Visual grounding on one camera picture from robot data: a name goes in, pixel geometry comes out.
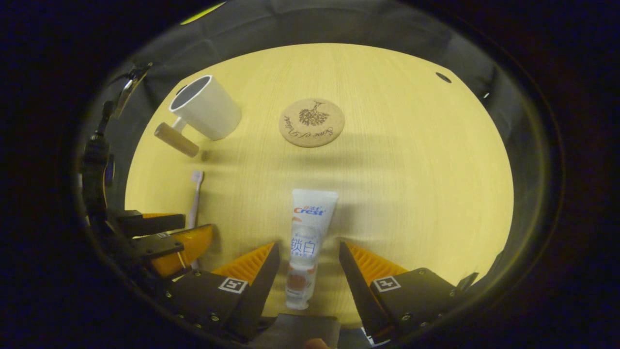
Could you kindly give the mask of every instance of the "mug handle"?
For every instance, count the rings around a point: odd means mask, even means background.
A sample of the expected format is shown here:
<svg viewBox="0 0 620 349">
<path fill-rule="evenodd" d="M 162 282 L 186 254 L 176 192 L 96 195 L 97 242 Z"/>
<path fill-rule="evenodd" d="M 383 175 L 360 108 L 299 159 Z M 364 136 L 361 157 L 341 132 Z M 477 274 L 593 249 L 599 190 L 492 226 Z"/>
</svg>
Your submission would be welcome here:
<svg viewBox="0 0 620 349">
<path fill-rule="evenodd" d="M 181 134 L 185 125 L 187 125 L 187 123 L 180 117 L 172 124 L 172 127 L 162 122 L 155 130 L 155 137 L 163 140 L 168 143 L 168 145 L 190 158 L 193 158 L 198 154 L 199 147 Z"/>
</svg>

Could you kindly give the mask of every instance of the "wooden handle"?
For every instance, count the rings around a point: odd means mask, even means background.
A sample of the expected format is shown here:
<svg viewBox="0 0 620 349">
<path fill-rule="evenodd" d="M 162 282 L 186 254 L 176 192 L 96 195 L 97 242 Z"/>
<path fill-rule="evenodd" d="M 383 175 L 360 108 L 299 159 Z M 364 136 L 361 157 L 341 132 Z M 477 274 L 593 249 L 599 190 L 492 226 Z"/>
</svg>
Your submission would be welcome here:
<svg viewBox="0 0 620 349">
<path fill-rule="evenodd" d="M 182 134 L 175 131 L 167 123 L 162 122 L 155 130 L 155 137 L 168 143 L 170 146 L 180 151 L 181 153 L 193 158 L 198 154 L 198 145 L 195 145 L 189 139 L 185 138 Z"/>
</svg>

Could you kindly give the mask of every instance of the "white toothbrush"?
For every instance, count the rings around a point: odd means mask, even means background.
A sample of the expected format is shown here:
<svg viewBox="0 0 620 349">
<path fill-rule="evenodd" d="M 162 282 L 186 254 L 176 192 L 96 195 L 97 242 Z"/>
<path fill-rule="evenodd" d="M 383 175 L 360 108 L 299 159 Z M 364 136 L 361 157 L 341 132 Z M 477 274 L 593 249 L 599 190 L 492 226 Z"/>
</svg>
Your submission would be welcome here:
<svg viewBox="0 0 620 349">
<path fill-rule="evenodd" d="M 192 210 L 190 211 L 189 229 L 196 227 L 196 219 L 198 216 L 198 199 L 200 198 L 200 185 L 205 177 L 205 173 L 202 171 L 194 171 L 192 174 L 192 181 L 196 182 L 196 195 L 194 195 L 194 203 Z M 198 260 L 192 262 L 192 269 L 198 269 Z"/>
</svg>

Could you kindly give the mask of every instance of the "white mug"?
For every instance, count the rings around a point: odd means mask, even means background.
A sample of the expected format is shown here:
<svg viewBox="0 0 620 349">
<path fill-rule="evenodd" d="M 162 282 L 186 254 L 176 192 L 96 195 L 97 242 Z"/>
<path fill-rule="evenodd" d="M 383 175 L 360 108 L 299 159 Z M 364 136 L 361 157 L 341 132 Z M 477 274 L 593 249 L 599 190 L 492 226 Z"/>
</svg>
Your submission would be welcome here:
<svg viewBox="0 0 620 349">
<path fill-rule="evenodd" d="M 181 89 L 169 110 L 179 117 L 173 129 L 180 133 L 190 124 L 210 140 L 226 137 L 241 120 L 241 110 L 213 75 L 202 76 Z"/>
</svg>

